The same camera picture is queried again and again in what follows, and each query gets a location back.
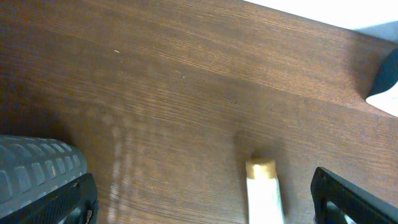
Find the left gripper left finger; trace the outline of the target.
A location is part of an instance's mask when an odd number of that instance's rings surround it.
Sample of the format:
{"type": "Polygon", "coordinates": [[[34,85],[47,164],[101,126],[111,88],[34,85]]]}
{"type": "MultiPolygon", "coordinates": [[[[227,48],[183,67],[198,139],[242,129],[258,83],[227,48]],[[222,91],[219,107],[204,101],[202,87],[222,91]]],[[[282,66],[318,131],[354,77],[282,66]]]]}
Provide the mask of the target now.
{"type": "Polygon", "coordinates": [[[8,224],[96,224],[99,201],[94,177],[86,173],[1,218],[8,224]]]}

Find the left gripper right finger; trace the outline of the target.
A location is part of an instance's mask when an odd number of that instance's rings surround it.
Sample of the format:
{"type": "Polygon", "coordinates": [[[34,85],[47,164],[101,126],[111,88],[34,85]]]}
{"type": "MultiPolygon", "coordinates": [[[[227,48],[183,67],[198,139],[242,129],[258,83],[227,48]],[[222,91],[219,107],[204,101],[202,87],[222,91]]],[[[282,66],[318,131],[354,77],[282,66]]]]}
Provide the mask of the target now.
{"type": "Polygon", "coordinates": [[[315,223],[397,223],[397,208],[317,167],[310,185],[315,223]]]}

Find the white cream tube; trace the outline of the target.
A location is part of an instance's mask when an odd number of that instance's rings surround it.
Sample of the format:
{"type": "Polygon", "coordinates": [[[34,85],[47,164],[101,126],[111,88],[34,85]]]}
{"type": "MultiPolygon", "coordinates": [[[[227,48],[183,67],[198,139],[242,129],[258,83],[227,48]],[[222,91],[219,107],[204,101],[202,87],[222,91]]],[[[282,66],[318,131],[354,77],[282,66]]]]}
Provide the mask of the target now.
{"type": "Polygon", "coordinates": [[[284,224],[276,163],[273,159],[246,162],[249,224],[284,224]]]}

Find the white barcode scanner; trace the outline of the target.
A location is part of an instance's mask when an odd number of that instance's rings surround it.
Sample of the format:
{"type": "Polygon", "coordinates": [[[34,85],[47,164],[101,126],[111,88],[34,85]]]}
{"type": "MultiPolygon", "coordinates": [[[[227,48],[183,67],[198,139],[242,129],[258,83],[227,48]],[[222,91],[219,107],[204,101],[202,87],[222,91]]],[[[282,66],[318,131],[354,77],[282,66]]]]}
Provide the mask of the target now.
{"type": "Polygon", "coordinates": [[[366,103],[397,117],[397,49],[383,60],[366,103]]]}

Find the grey plastic mesh basket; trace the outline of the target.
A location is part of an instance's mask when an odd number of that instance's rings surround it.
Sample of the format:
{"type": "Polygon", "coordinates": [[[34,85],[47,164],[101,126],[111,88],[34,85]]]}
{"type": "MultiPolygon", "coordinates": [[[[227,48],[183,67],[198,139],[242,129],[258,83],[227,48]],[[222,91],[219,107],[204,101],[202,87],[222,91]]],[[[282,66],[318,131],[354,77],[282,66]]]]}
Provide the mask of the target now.
{"type": "Polygon", "coordinates": [[[87,172],[80,150],[56,139],[1,136],[1,217],[87,172]]]}

